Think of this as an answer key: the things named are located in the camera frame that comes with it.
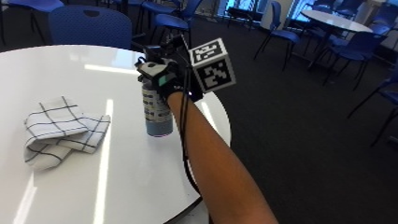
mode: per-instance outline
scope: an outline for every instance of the dark carpet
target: dark carpet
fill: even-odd
[[[133,24],[136,12],[131,12]],[[47,15],[37,16],[49,43]],[[0,45],[1,51],[44,45],[29,29],[24,9],[5,11],[5,32],[8,45]],[[237,21],[228,28],[226,21],[196,18],[193,35],[194,46],[222,37],[229,51],[237,84],[216,94],[230,119],[233,151],[280,223],[398,223],[398,151],[389,142],[390,135],[398,136],[397,122],[370,147],[391,104],[377,95],[346,119],[389,76],[389,65],[372,61],[357,91],[352,91],[356,63],[322,87],[325,68],[309,72],[301,58],[293,57],[281,71],[282,40],[272,40],[253,61],[265,37],[258,29],[249,32]],[[145,44],[148,38],[137,42]],[[302,45],[294,49],[298,54]]]

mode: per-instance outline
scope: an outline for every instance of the table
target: table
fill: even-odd
[[[187,179],[180,136],[148,136],[141,83],[124,49],[48,46],[0,53],[0,223],[164,223],[200,197]],[[72,153],[52,170],[24,163],[23,121],[35,105],[64,95],[112,123],[95,154]],[[221,137],[230,125],[213,93],[197,102]],[[205,223],[206,210],[184,223]]]
[[[316,59],[320,58],[322,49],[326,47],[328,41],[330,39],[332,33],[336,30],[349,31],[349,32],[372,32],[372,29],[366,27],[365,25],[360,24],[356,21],[350,21],[342,17],[338,17],[333,14],[329,14],[326,12],[316,11],[316,10],[302,10],[301,14],[308,17],[310,20],[322,22],[328,25],[329,29],[326,30],[326,33],[324,35],[324,38],[320,43],[320,47],[317,49],[316,53]],[[312,60],[309,69],[313,68],[314,61]]]

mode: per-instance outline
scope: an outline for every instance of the chair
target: chair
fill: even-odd
[[[313,7],[313,10],[333,14],[333,10],[328,7]],[[309,45],[310,45],[313,37],[316,37],[318,39],[318,43],[320,43],[321,39],[324,38],[324,36],[326,34],[326,32],[325,32],[326,29],[329,29],[329,27],[328,26],[325,27],[325,24],[322,24],[317,21],[310,21],[308,23],[308,25],[305,26],[305,28],[302,29],[302,32],[301,32],[300,36],[302,36],[302,34],[305,32],[308,32],[309,35],[310,35],[309,40],[308,40],[308,44],[306,44],[306,48],[304,50],[304,56],[308,53],[308,49],[309,49]]]
[[[353,109],[353,111],[348,115],[348,119],[350,119],[350,117],[353,116],[353,114],[356,113],[356,111],[361,108],[361,106],[365,104],[365,102],[372,98],[372,96],[376,93],[380,93],[381,96],[386,100],[389,100],[390,103],[394,104],[394,108],[391,109],[391,111],[389,113],[389,116],[388,116],[388,119],[385,121],[385,124],[382,125],[382,128],[381,128],[378,134],[376,135],[376,138],[374,138],[374,140],[373,140],[373,142],[370,144],[372,147],[377,144],[377,142],[378,142],[378,140],[380,140],[380,138],[381,138],[381,136],[382,136],[382,134],[384,134],[384,132],[385,132],[389,124],[390,124],[390,122],[398,116],[398,92],[397,91],[384,91],[384,88],[388,87],[388,86],[390,86],[394,83],[398,83],[398,66],[395,66],[395,69],[391,72],[391,76],[386,80],[384,80],[384,82],[380,84],[380,86],[376,88],[376,90],[364,99],[364,101],[356,106],[356,108]]]
[[[354,19],[364,2],[365,0],[344,0],[342,4],[336,8],[336,13],[348,19]]]
[[[48,16],[55,45],[96,45],[131,49],[132,21],[104,7],[67,6]]]
[[[280,38],[288,41],[288,47],[286,47],[286,54],[285,54],[285,62],[284,62],[284,67],[282,67],[282,71],[285,70],[286,67],[286,62],[289,61],[290,57],[292,57],[292,52],[294,49],[294,45],[300,40],[300,37],[296,33],[290,32],[290,31],[285,31],[285,30],[277,30],[277,27],[281,24],[281,20],[280,20],[280,16],[281,16],[281,5],[277,1],[272,2],[273,5],[273,21],[270,24],[270,33],[266,36],[266,38],[264,39],[260,48],[256,52],[254,55],[254,59],[257,57],[257,54],[260,53],[261,49],[264,51],[265,46],[268,45],[268,43],[270,42],[270,39],[274,38]]]
[[[190,22],[196,13],[196,10],[200,6],[202,0],[188,0],[187,7],[180,13],[180,17],[160,14],[156,16],[156,28],[153,30],[152,36],[151,36],[151,43],[153,40],[155,33],[157,31],[157,28],[160,26],[168,28],[169,30],[177,30],[180,32],[188,32],[189,34],[189,49],[192,48],[192,33],[190,33]]]
[[[35,17],[33,10],[49,13],[53,9],[63,7],[64,3],[60,0],[9,0],[7,3],[1,3],[1,1],[0,1],[0,8],[3,6],[23,7],[23,8],[29,9],[29,11],[31,11],[31,13],[29,13],[31,21],[29,22],[31,22],[32,31],[35,32],[35,26],[36,26],[40,38],[41,38],[43,42],[47,43],[43,33],[41,33],[41,30],[40,30],[39,22]],[[5,45],[7,43],[5,43],[5,38],[4,38],[3,10],[0,10],[0,33],[1,33],[1,40]]]
[[[390,27],[394,27],[397,17],[398,17],[398,6],[390,3],[384,3],[372,19],[372,23],[376,24],[382,23]]]
[[[332,70],[336,66],[337,61],[344,58],[346,59],[346,64],[344,65],[342,69],[338,72],[338,76],[340,74],[344,72],[344,70],[348,68],[349,64],[352,61],[357,61],[361,62],[361,66],[358,69],[358,73],[356,78],[357,80],[357,84],[353,88],[353,90],[356,90],[358,88],[362,76],[365,74],[366,71],[366,67],[369,65],[369,60],[373,56],[373,52],[376,50],[376,48],[378,47],[378,45],[382,43],[382,41],[386,39],[388,37],[385,35],[377,35],[374,33],[369,33],[369,32],[358,32],[350,39],[350,42],[348,44],[348,46],[340,46],[340,47],[326,47],[324,49],[324,52],[321,54],[320,59],[324,58],[325,54],[329,52],[332,52],[336,55],[336,59],[332,63],[332,66],[329,67],[329,74],[326,75],[326,78],[324,80],[324,86],[328,83],[329,77],[332,75]]]
[[[389,27],[385,24],[376,24],[376,23],[373,23],[370,25],[370,29],[372,29],[372,31],[373,31],[374,34],[377,34],[377,35],[386,35],[389,33],[389,31],[391,30],[391,27]],[[345,39],[345,38],[338,37],[337,35],[332,35],[330,39],[329,39],[329,42],[330,42],[330,44],[332,44],[333,47],[342,48],[342,47],[348,46],[348,44],[349,44],[350,41],[348,39]]]
[[[140,12],[139,12],[139,20],[137,20],[137,29],[140,26],[140,33],[143,32],[143,17],[144,12],[148,11],[148,29],[151,29],[151,16],[152,14],[168,14],[168,15],[176,15],[180,17],[180,11],[181,11],[181,1],[180,0],[171,0],[171,2],[175,4],[173,7],[165,6],[163,4],[159,4],[153,1],[143,1]]]
[[[310,7],[312,9],[313,9],[314,7],[325,7],[325,8],[329,8],[329,9],[333,10],[333,8],[334,8],[334,2],[336,2],[336,0],[316,0],[316,1],[313,1],[312,4],[310,4],[309,2],[306,2],[306,3],[302,5],[301,9],[298,9],[298,13],[297,13],[296,18],[298,17],[300,12],[301,12],[305,8],[308,8],[308,7]]]

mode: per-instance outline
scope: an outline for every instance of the checkered cloth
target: checkered cloth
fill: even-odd
[[[25,162],[35,170],[45,170],[57,166],[73,149],[93,153],[109,123],[109,116],[84,114],[64,96],[39,103],[25,120]]]

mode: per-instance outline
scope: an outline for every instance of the forearm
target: forearm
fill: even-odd
[[[180,126],[180,92],[168,104]],[[198,189],[216,223],[277,223],[261,191],[192,101],[185,125],[187,151]]]

